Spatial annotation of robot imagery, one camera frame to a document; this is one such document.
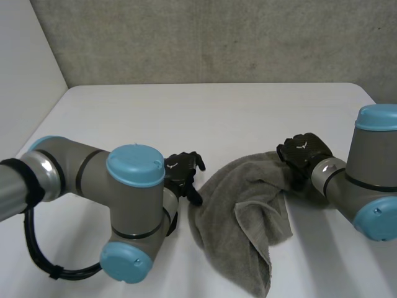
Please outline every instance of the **towel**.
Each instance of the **towel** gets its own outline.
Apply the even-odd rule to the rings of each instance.
[[[291,183],[276,152],[249,155],[204,184],[201,207],[189,206],[193,237],[213,267],[255,297],[270,289],[269,245],[292,236],[283,195]]]

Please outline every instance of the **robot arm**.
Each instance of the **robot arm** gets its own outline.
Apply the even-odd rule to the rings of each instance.
[[[177,173],[181,169],[195,173],[195,162],[194,168],[179,163]],[[67,192],[107,206],[112,235],[102,250],[100,265],[92,266],[91,272],[102,268],[127,283],[146,277],[164,237],[175,228],[182,190],[193,188],[193,177],[189,184],[166,176],[164,158],[154,148],[125,145],[107,152],[63,137],[42,138],[19,160],[2,161],[0,176],[0,220],[25,212],[25,227],[32,225],[35,205]],[[31,251],[34,243],[28,241],[28,234]]]
[[[347,163],[312,133],[277,147],[299,183],[313,186],[366,237],[397,238],[397,105],[361,108]]]

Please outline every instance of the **gray wall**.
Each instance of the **gray wall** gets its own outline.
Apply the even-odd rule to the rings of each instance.
[[[397,0],[31,0],[69,87],[351,82],[397,102]]]

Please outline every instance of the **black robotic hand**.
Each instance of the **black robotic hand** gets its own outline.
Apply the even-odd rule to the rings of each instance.
[[[277,154],[292,169],[297,183],[311,178],[315,166],[332,157],[328,146],[311,132],[286,139],[284,144],[277,146]]]
[[[205,171],[205,165],[202,157],[196,153],[173,154],[165,159],[166,178],[164,184],[177,197],[186,197],[190,203],[196,206],[203,204],[201,195],[193,186],[196,167]]]

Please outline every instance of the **white table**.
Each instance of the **white table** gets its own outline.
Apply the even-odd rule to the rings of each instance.
[[[83,86],[70,89],[32,135],[62,135],[112,150],[142,143],[165,157],[198,151],[207,171],[244,155],[274,150],[287,137],[314,132],[347,158],[360,107],[373,101],[353,84],[185,84]],[[38,242],[53,263],[80,269],[96,263],[110,235],[108,210],[67,195],[36,208]],[[272,247],[268,297],[397,296],[397,243],[370,242],[335,210],[293,199],[294,236]],[[31,262],[22,216],[0,224],[1,297],[249,297],[215,272],[191,234],[182,200],[177,232],[166,239],[154,268],[139,284],[100,272],[80,282],[54,281]]]

